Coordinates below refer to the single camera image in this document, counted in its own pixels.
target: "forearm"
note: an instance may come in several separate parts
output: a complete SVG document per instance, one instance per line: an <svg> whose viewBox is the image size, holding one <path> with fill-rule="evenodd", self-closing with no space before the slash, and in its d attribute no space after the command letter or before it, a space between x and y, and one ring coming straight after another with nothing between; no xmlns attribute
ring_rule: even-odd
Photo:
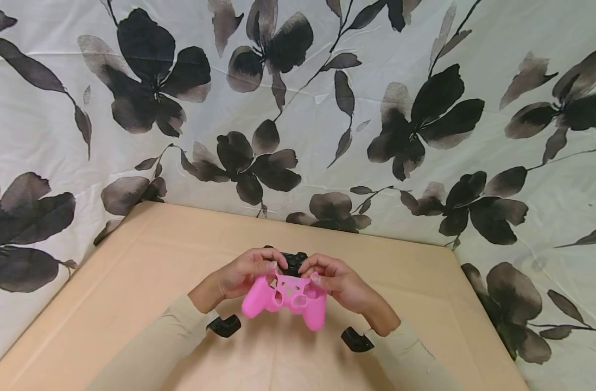
<svg viewBox="0 0 596 391"><path fill-rule="evenodd" d="M159 390L216 317L215 311L204 314L196 309L188 296L179 297L100 371L87 391Z"/></svg>

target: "controller grip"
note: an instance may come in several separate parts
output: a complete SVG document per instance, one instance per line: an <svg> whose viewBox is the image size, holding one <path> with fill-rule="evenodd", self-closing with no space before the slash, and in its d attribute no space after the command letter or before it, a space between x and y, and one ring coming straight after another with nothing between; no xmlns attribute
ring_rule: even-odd
<svg viewBox="0 0 596 391"><path fill-rule="evenodd" d="M247 318L256 317L263 311L273 295L274 289L270 288L265 276L257 277L244 301L242 301L242 312Z"/></svg>

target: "long-sleeve shirt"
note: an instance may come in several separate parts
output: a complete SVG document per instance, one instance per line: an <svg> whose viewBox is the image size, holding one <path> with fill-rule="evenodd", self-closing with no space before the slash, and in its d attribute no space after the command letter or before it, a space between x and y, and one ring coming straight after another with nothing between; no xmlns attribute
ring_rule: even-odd
<svg viewBox="0 0 596 391"><path fill-rule="evenodd" d="M200 313L188 296L179 297L100 371L87 391L158 391L178 362L202 342L207 325L217 316L215 311ZM365 335L375 346L369 352L396 390L461 390L408 322L387 337L374 330Z"/></svg>

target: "black flower print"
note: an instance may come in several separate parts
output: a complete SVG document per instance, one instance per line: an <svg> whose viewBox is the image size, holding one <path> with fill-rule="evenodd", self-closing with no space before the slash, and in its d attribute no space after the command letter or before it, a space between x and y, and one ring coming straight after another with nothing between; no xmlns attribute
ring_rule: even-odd
<svg viewBox="0 0 596 391"><path fill-rule="evenodd" d="M350 197L339 192L314 194L309 202L309 210L315 218L306 213L295 212L287 216L286 222L355 234L372 223L372 219L366 215L353 215Z"/></svg>
<svg viewBox="0 0 596 391"><path fill-rule="evenodd" d="M50 193L48 180L29 172L11 182L1 197L0 187L0 289L30 293L55 279L59 267L77 267L73 260L55 259L26 244L42 242L67 228L74 218L75 198Z"/></svg>
<svg viewBox="0 0 596 391"><path fill-rule="evenodd" d="M217 156L211 155L204 145L195 143L193 161L181 151L184 170L200 181L235 182L241 201L250 205L262 203L263 188L289 192L298 186L302 177L291 171L298 164L293 149L276 151L279 139L276 124L266 119L252 136L252 145L237 131L217 137Z"/></svg>
<svg viewBox="0 0 596 391"><path fill-rule="evenodd" d="M520 356L526 362L542 364L550 359L548 342L528 327L541 313L541 295L531 279L503 262L487 274L487 287L476 267L461 266L476 296L491 319L511 358Z"/></svg>
<svg viewBox="0 0 596 391"><path fill-rule="evenodd" d="M211 89L205 52L190 46L174 63L174 38L141 8L117 24L117 37L124 61L100 38L77 39L85 63L113 94L113 119L130 133L146 133L157 123L164 135L179 137L186 115L168 95L204 102Z"/></svg>
<svg viewBox="0 0 596 391"><path fill-rule="evenodd" d="M468 219L478 233L493 244L513 244L517 236L511 225L524 222L528 206L507 197L524 186L527 171L518 166L497 174L487 184L487 173L465 174L453 186L443 203L446 192L442 184L431 182L421 198L401 191L400 200L415 216L446 217L439 233L457 236L467 228Z"/></svg>
<svg viewBox="0 0 596 391"><path fill-rule="evenodd" d="M381 104L383 131L367 149L369 160L384 163L393 157L393 174L404 181L424 161L424 143L449 149L467 139L483 114L484 101L467 99L454 104L464 90L455 64L424 83L409 112L407 88L390 83Z"/></svg>
<svg viewBox="0 0 596 391"><path fill-rule="evenodd" d="M254 46L239 46L229 61L227 82L234 91L256 90L268 67L272 92L279 110L285 105L286 87L281 73L305 61L313 43L313 30L307 18L297 12L276 33L277 0L255 0L248 14L246 34Z"/></svg>
<svg viewBox="0 0 596 391"><path fill-rule="evenodd" d="M532 86L526 90L540 85L535 78L531 78L529 83ZM556 82L552 89L555 102L532 103L517 111L504 129L506 136L513 139L532 137L556 120L556 131L548 138L542 157L542 163L548 163L567 144L568 129L596 129L596 92L590 93L595 87L596 51L571 67Z"/></svg>

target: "black game controller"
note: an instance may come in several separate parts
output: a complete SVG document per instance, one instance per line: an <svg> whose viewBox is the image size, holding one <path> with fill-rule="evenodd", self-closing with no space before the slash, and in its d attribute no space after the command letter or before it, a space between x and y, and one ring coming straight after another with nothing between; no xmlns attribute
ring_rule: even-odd
<svg viewBox="0 0 596 391"><path fill-rule="evenodd" d="M264 248L274 248L272 246L265 246ZM300 273L298 273L298 269L302 266L302 263L307 259L307 255L305 253L297 253L297 254L287 254L281 253L285 260L287 260L287 269L278 268L278 270L286 276L292 277L300 277Z"/></svg>

